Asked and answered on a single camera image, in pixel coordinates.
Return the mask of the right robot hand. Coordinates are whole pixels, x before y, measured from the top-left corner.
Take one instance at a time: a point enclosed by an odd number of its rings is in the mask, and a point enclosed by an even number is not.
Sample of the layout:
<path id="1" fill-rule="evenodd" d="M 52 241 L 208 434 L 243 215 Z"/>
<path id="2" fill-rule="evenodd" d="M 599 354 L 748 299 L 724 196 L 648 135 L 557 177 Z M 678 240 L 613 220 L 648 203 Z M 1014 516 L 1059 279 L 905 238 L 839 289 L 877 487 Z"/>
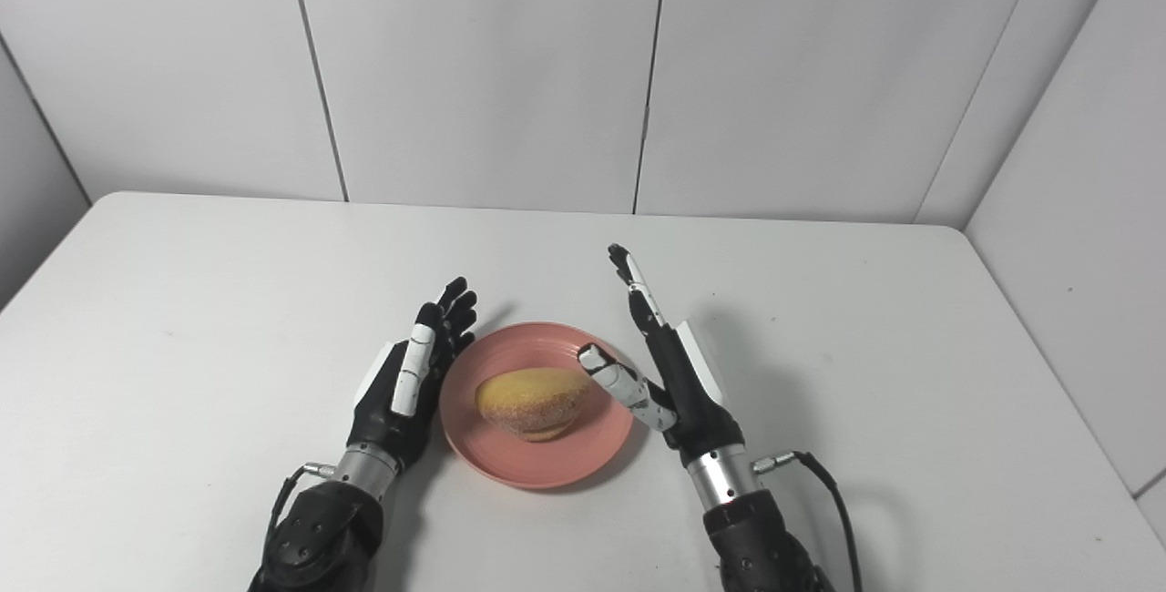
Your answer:
<path id="1" fill-rule="evenodd" d="M 743 446 L 742 427 L 705 390 L 694 355 L 686 350 L 676 327 L 665 319 L 628 249 L 611 244 L 607 253 L 628 289 L 630 318 L 647 344 L 661 383 L 649 381 L 595 341 L 576 351 L 580 367 L 634 418 L 663 434 L 683 466 L 721 447 Z"/>

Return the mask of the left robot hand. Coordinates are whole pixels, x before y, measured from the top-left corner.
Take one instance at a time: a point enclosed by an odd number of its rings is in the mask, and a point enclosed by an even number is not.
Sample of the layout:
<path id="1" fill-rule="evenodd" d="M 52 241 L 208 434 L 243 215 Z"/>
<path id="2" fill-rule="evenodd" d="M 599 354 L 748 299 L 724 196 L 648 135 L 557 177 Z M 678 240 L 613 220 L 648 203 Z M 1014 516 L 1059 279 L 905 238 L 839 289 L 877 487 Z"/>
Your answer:
<path id="1" fill-rule="evenodd" d="M 373 378 L 354 406 L 349 446 L 375 447 L 399 474 L 424 454 L 447 373 L 475 341 L 476 306 L 477 293 L 464 277 L 421 306 L 408 338 L 389 341 L 375 357 Z"/>

